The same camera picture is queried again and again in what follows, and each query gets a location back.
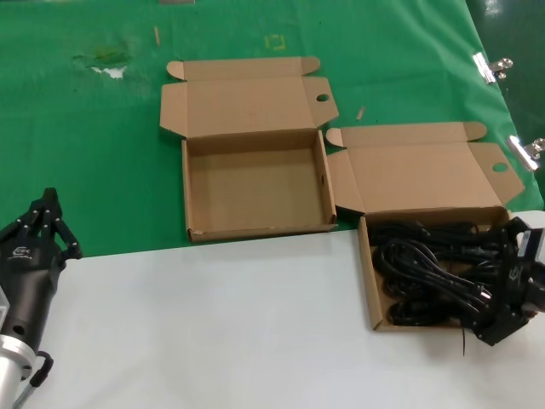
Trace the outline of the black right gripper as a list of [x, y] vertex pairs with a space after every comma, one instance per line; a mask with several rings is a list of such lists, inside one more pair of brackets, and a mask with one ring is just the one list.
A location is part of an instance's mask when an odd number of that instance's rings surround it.
[[[516, 216], [501, 226], [491, 228], [485, 243], [498, 251], [502, 258], [519, 250], [517, 237], [529, 225]], [[483, 343], [494, 346], [527, 325], [532, 316], [544, 312], [544, 266], [526, 258], [514, 257], [506, 272], [505, 300], [509, 306], [490, 311], [474, 320], [469, 329]]]

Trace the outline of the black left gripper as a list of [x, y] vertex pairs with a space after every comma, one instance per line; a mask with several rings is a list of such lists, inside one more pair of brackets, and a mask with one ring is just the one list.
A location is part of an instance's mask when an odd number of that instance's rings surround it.
[[82, 257], [78, 240], [62, 220], [56, 189], [46, 188], [27, 212], [1, 230], [1, 288], [9, 301], [1, 333], [38, 350], [64, 261]]

